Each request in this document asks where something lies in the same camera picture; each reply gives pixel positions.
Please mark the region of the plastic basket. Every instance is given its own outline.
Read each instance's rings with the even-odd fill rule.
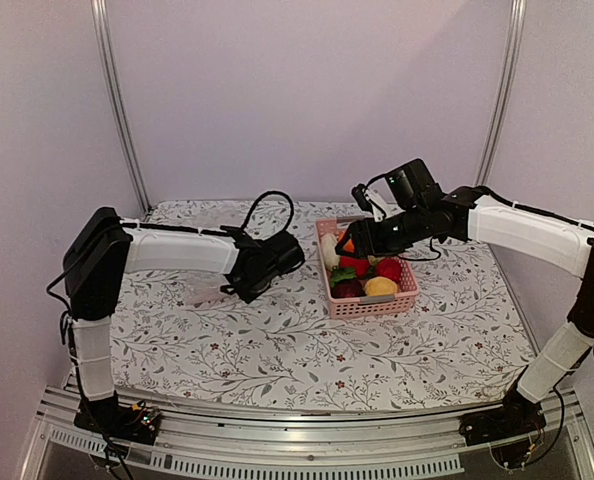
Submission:
[[[384,315],[401,313],[407,311],[415,304],[415,298],[419,293],[417,280],[406,260],[396,258],[401,264],[401,278],[399,280],[399,293],[393,295],[380,295],[376,297],[355,297],[355,298],[333,298],[328,283],[329,273],[324,265],[324,257],[321,251],[321,237],[326,233],[335,235],[343,232],[348,225],[363,217],[326,218],[317,220],[317,249],[319,250],[319,263],[324,279],[324,288],[330,305],[331,318],[357,318],[368,315]]]

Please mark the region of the patterned table cover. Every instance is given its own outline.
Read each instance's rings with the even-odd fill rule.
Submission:
[[[239,225],[250,202],[164,202],[150,221]],[[166,395],[300,410],[400,410],[499,400],[533,358],[486,245],[447,241],[413,263],[420,294],[405,314],[332,320],[315,221],[357,215],[353,204],[296,203],[290,232],[307,262],[250,305],[197,302],[206,274],[126,275],[112,323],[117,385]],[[259,206],[249,227],[281,228],[285,203]],[[427,245],[408,252],[428,256]]]

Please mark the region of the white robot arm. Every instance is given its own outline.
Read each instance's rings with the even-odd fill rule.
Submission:
[[[401,213],[387,217],[371,183],[384,178]],[[365,257],[404,252],[429,238],[476,240],[500,245],[561,267],[582,286],[565,323],[508,390],[503,406],[462,418],[467,443],[507,438],[543,427],[539,402],[583,361],[594,345],[594,224],[509,202],[487,187],[460,187],[445,194],[424,162],[413,160],[352,190],[374,218],[353,222],[337,253]],[[344,245],[352,240],[355,253]]]
[[[260,199],[277,193],[267,192]],[[82,397],[76,426],[105,438],[147,444],[153,444],[157,435],[156,412],[120,406],[112,378],[110,321],[125,273],[154,269],[220,273],[227,283],[222,291],[249,303],[275,277],[304,263],[304,252],[287,225],[267,239],[251,238],[245,231],[250,214],[242,227],[200,230],[122,219],[109,207],[95,212],[66,253],[64,272],[47,289],[60,298],[51,289],[63,279],[70,300],[60,298],[71,317],[62,333],[68,337]]]

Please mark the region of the metal frame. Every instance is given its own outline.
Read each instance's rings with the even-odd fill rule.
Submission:
[[[128,123],[128,116],[126,114],[126,109],[121,94],[117,66],[115,63],[115,57],[111,43],[106,0],[91,1],[95,32],[97,34],[97,42],[99,44],[99,54],[101,57],[102,69],[106,79],[106,86],[108,88],[108,95],[113,110],[113,115],[115,117],[117,132],[119,134],[124,158],[126,160],[126,166],[128,167],[128,173],[135,190],[135,195],[137,196],[137,200],[139,201],[142,211],[146,213],[151,210],[152,204],[150,203],[144,177],[141,173],[141,168],[137,159],[137,153]],[[519,58],[519,49],[524,27],[525,12],[526,0],[512,0],[508,37],[506,40],[506,50],[499,83],[499,90],[497,92],[493,117],[488,129],[488,135],[486,137],[484,153],[476,177],[477,185],[483,185],[488,181],[488,177],[490,176],[492,169],[504,116],[506,114],[506,108],[510,99],[510,92],[513,78],[515,76],[517,60]]]
[[[142,213],[148,212],[152,205],[146,191],[144,177],[139,167],[135,145],[130,133],[128,116],[124,108],[124,101],[119,88],[119,77],[117,75],[117,66],[110,41],[110,27],[108,24],[108,13],[106,11],[106,0],[92,0],[93,21],[95,23],[95,32],[97,34],[97,43],[99,44],[99,55],[101,57],[102,70],[106,79],[108,96],[115,116],[115,124],[119,141],[128,167],[130,180],[137,196],[137,201],[141,207]]]
[[[579,473],[594,479],[594,449],[579,402],[572,390],[563,395],[566,429]],[[120,389],[122,402],[132,403],[141,396],[142,392]],[[432,415],[419,411],[313,414],[183,398],[171,406],[165,396],[146,396],[163,410],[161,431],[153,447],[130,444],[127,463],[192,478],[435,478],[463,471],[461,454],[489,448],[488,444],[466,446],[458,433],[463,410]],[[48,442],[103,455],[99,435],[72,426],[78,406],[79,396],[72,387],[46,389],[34,425],[36,448],[26,459],[22,479],[37,478]],[[558,398],[548,397],[542,407],[546,429],[556,429],[561,414]]]
[[[485,185],[492,170],[495,152],[497,151],[497,145],[504,123],[504,116],[506,115],[506,108],[510,99],[510,91],[515,77],[525,14],[526,0],[513,0],[510,11],[508,39],[506,41],[506,54],[504,56],[504,66],[501,72],[499,90],[497,92],[497,101],[495,102],[493,118],[488,129],[484,154],[479,164],[475,185]]]

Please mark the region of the white wall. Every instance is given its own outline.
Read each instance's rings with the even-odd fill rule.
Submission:
[[[0,1],[0,479],[13,478],[46,383],[68,368],[44,294],[100,205],[137,203],[98,61],[90,2]]]
[[[154,202],[350,200],[417,156],[471,183],[511,2],[109,2],[123,96]]]
[[[491,186],[594,220],[594,1],[529,2]],[[500,256],[543,345],[565,321],[579,282],[517,254]],[[594,438],[594,362],[574,380]]]

